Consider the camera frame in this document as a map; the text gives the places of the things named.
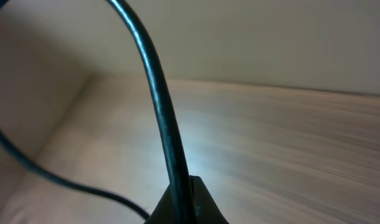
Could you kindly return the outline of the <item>black USB cable long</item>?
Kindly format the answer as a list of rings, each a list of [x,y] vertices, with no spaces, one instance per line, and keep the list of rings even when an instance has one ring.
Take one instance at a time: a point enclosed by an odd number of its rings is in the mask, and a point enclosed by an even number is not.
[[[174,208],[174,221],[176,223],[196,223],[196,210],[183,144],[157,51],[141,20],[126,1],[108,0],[108,3],[126,24],[143,61],[168,171],[171,201]],[[68,189],[116,201],[132,209],[145,220],[150,217],[144,209],[127,198],[69,181],[45,170],[18,150],[1,130],[0,146],[25,169],[50,182]]]

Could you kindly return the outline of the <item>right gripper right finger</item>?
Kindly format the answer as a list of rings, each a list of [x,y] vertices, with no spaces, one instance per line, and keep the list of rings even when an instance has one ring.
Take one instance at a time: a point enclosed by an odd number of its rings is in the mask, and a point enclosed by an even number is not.
[[[229,224],[199,176],[190,175],[198,224]]]

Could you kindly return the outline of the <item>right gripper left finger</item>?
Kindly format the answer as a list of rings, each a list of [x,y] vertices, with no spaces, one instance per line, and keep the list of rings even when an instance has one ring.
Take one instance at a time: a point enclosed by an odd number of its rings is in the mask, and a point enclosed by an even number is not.
[[[145,224],[175,224],[176,210],[176,194],[172,191],[171,185],[168,185]]]

